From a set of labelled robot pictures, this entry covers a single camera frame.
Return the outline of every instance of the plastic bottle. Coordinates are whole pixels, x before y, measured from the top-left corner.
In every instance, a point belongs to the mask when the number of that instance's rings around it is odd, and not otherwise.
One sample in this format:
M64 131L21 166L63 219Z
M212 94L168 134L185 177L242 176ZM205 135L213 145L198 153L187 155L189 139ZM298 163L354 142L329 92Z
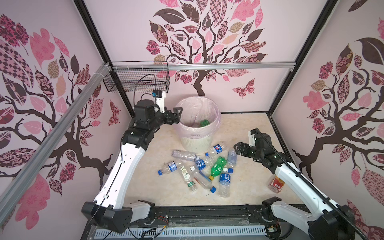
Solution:
M215 193L216 188L212 185L212 181L205 176L204 173L195 168L195 166L190 166L190 169L196 182L200 183L203 188L210 190L211 193Z
M228 168L223 168L220 174L218 193L220 197L229 197L229 185L231 184L231 175L228 173Z
M226 164L227 164L227 161L224 157L218 157L215 164L211 168L211 175L209 175L208 178L212 181L214 177L219 176L219 174L223 170L223 167Z
M181 175L181 178L184 180L184 182L187 184L189 190L191 192L194 192L197 190L197 185L193 181L193 175L190 171L189 167L184 166L183 164L179 166L179 172Z
M173 150L172 157L180 158L185 161L197 161L200 159L199 155L194 154L193 152L183 151L183 150Z
M230 168L233 168L237 163L237 154L235 150L232 148L228 151L227 164Z
M199 160L195 161L196 167L201 171L206 167L212 166L215 163L215 158L206 153Z
M178 159L175 159L173 161L170 161L169 163L166 163L163 165L163 167L157 171L157 173L161 176L163 174L169 174L171 172L174 172L181 164L181 161Z
M208 149L208 151L206 152L206 154L208 153L209 155L211 156L214 156L216 154L219 154L221 153L222 151L228 149L228 146L225 142L219 142L218 144L216 144L215 146L211 147L210 149Z
M275 175L271 183L268 184L268 188L274 193L279 193L281 192L281 189L283 188L284 184L285 182Z

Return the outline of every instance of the black aluminum profile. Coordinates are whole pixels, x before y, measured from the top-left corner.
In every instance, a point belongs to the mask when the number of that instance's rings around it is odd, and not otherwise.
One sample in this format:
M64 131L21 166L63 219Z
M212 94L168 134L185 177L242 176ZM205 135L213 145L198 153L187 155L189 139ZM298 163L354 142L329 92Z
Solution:
M127 97L127 94L123 90L123 87L121 85L119 77L113 71L112 61L111 61L111 59L107 53L107 49L105 48L103 42L101 41L100 35L96 29L95 24L93 23L91 15L89 14L88 9L87 9L84 1L83 0L73 0L73 2L75 3L77 10L79 11L81 17L83 18L83 21L84 21L84 23L85 23L85 25L86 25L89 33L90 33L95 45L96 45L96 48L98 49L98 51L100 53L101 58L103 59L104 62L109 63L110 67L112 68L112 71L111 71L112 78L115 81L117 89L119 89L120 96L121 96L126 108L128 109L129 114L133 118L135 116L135 112L133 111L132 105L131 105L128 97Z
M321 29L323 28L324 24L327 22L329 16L332 13L333 8L335 7L338 0L328 0L325 4L323 10L320 13L319 18L317 19L315 25L313 26L311 33L309 34L307 40L305 41L302 49L300 50L299 55L296 58L296 65L293 71L290 71L287 75L287 77L284 80L284 83L282 84L279 92L277 93L275 99L273 100L273 103L271 107L269 108L268 114L273 114L273 112L276 110L279 102L283 98L285 91L288 89L289 85L291 84L293 78L295 77L298 69L300 68L301 64L303 63L305 57L307 56L309 50L311 49L313 43L315 42L317 36L319 35Z

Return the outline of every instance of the wall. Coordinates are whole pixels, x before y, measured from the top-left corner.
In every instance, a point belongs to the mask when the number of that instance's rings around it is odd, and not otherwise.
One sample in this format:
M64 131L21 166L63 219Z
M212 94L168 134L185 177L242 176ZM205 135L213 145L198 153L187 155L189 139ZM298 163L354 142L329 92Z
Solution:
M274 114L303 173L369 239L384 237L382 9L341 1Z
M0 193L102 60L71 0L8 1L0 19ZM3 239L78 239L81 214L117 158L129 121L99 85L2 226Z
M294 61L325 2L113 0L105 4L97 0L86 4L112 61L186 64ZM287 69L173 71L166 106L200 95L214 100L221 111L267 111L286 74Z

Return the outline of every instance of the green bottle in trash can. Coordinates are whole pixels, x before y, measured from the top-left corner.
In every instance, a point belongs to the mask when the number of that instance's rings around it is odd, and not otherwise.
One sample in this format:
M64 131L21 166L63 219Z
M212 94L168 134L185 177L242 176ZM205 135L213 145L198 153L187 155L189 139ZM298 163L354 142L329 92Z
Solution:
M227 161L224 157L218 157L215 164L211 168L211 175L209 175L208 178L212 181L214 177L219 176L226 164Z

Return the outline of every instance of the blue bottle label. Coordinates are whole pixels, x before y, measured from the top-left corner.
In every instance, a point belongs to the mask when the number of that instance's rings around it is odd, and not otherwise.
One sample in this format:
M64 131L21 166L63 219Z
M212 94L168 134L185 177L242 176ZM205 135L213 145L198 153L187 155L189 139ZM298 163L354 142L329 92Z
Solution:
M169 170L171 172L175 171L177 169L177 166L174 161L168 163Z
M214 146L214 148L215 148L217 154L219 154L219 153L221 153L223 151L223 149L221 148L221 146L219 144Z
M205 162L202 159L196 161L195 163L199 170L203 170L205 168Z
M231 183L231 175L229 175L228 173L220 174L219 182L221 182L221 181Z

